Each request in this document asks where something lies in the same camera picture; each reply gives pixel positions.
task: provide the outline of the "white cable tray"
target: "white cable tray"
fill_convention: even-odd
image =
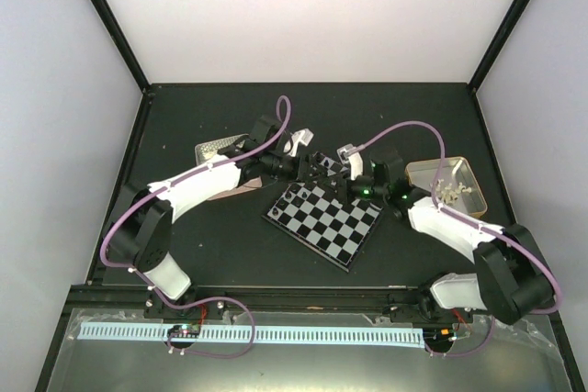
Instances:
[[[82,323],[78,340],[164,342],[173,324]],[[178,337],[173,342],[247,343],[250,326],[203,325],[197,338]],[[338,344],[424,348],[423,330],[410,328],[340,328],[312,326],[256,326],[255,343]]]

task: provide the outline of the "black table surface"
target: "black table surface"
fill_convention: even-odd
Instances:
[[[261,115],[274,115],[277,98],[287,95],[293,108],[289,128],[311,129],[312,148],[332,157],[337,148],[358,145],[404,120],[432,124],[447,156],[468,159],[488,203],[483,219],[509,223],[483,122],[465,84],[162,84],[154,92],[130,173],[134,183],[147,185],[194,167],[197,144],[248,132]],[[379,143],[394,146],[407,163],[439,155],[426,129],[400,129]],[[195,207],[175,223],[171,253],[199,286],[417,286],[442,272],[473,269],[462,255],[388,214],[346,273],[262,219],[285,187]],[[108,269],[103,283],[140,281]]]

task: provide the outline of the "red wire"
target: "red wire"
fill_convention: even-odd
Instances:
[[[451,309],[453,311],[453,313],[456,315],[456,317],[458,318],[458,320],[463,323],[464,325],[466,325],[466,328],[468,328],[471,331],[471,326],[463,319],[463,317],[461,317],[461,314],[459,314],[459,311],[457,311],[455,308]]]
[[[200,306],[200,323],[199,323],[200,326],[202,326],[204,324],[204,319],[206,318],[207,314],[208,314],[208,311],[206,310],[206,306],[201,305]]]

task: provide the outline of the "black frame edge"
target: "black frame edge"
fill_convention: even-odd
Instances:
[[[513,32],[518,19],[523,15],[529,1],[530,0],[513,0],[511,3],[504,16],[503,22],[498,27],[496,34],[494,34],[494,37],[490,42],[490,46],[484,53],[478,68],[476,68],[476,72],[471,77],[471,80],[469,80],[468,88],[470,91],[476,92],[480,89],[482,82],[498,58],[498,54],[502,50],[504,43],[506,43],[511,32]]]
[[[570,341],[568,340],[568,333],[563,326],[560,314],[551,314],[549,316],[549,321],[551,322],[551,328],[553,328],[553,333],[558,344],[558,349],[560,350],[561,358],[563,359],[563,365],[566,369],[566,374],[570,380],[571,390],[574,392],[586,392],[586,387],[582,381],[582,375],[580,374],[580,369],[578,369],[576,359],[573,356],[573,352],[571,351]]]
[[[107,0],[91,1],[98,15],[102,19],[104,26],[107,28],[108,34],[114,41],[115,45],[117,45],[120,55],[122,56],[125,63],[127,63],[130,73],[134,77],[135,82],[137,82],[139,89],[141,89],[143,92],[147,91],[147,89],[149,89],[149,81],[143,73],[143,70],[137,61],[135,54],[132,52],[129,42],[122,32],[119,22],[114,17]]]
[[[154,97],[155,94],[151,91],[143,93],[141,103],[139,104],[139,110],[137,111],[137,116],[130,132],[129,142],[127,143],[124,156],[122,157],[122,163],[120,165],[119,174],[117,175],[117,181],[115,182],[114,188],[112,189],[112,196],[108,202],[107,213],[104,217],[102,225],[107,222],[110,211],[114,207],[114,203],[117,200],[117,197],[119,197],[120,189],[129,180],[130,171],[132,170],[132,165],[134,164],[135,157],[137,156],[139,143],[145,129],[145,124],[147,123],[147,117],[149,116],[149,111],[151,110]],[[85,280],[92,281],[92,283],[96,281],[96,268],[99,264],[98,255],[100,252],[100,245],[101,241],[98,238],[98,243],[94,250],[92,261],[85,278]]]
[[[506,211],[508,212],[508,218],[512,223],[516,222],[515,213],[513,211],[513,206],[511,204],[511,199],[508,196],[508,191],[506,190],[506,184],[504,183],[503,173],[500,170],[500,166],[498,164],[498,159],[496,158],[496,154],[494,153],[494,147],[492,146],[492,140],[490,139],[490,133],[488,132],[488,126],[486,125],[486,120],[484,119],[484,115],[481,112],[480,100],[474,91],[469,90],[469,95],[471,96],[471,101],[474,104],[476,109],[476,114],[478,119],[480,120],[480,125],[483,131],[484,140],[486,141],[486,146],[488,147],[488,152],[490,153],[490,159],[492,161],[492,167],[496,172],[496,176],[498,178],[498,184],[501,190],[501,196],[503,197],[503,201],[506,204]]]

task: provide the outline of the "small white object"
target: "small white object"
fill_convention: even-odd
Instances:
[[[343,164],[349,166],[352,180],[355,180],[364,172],[364,161],[357,148],[352,144],[346,144],[342,148],[337,149],[337,155]]]
[[[473,308],[485,310],[475,274],[447,274],[431,285],[435,302],[443,309]]]
[[[298,146],[308,146],[312,138],[314,138],[314,134],[311,132],[310,129],[302,129],[294,132],[292,134],[292,142],[288,141],[284,148],[284,152],[288,152],[288,156],[296,156],[298,152]]]
[[[159,265],[144,274],[173,300],[178,300],[190,287],[190,278],[182,271],[170,253],[165,255]]]

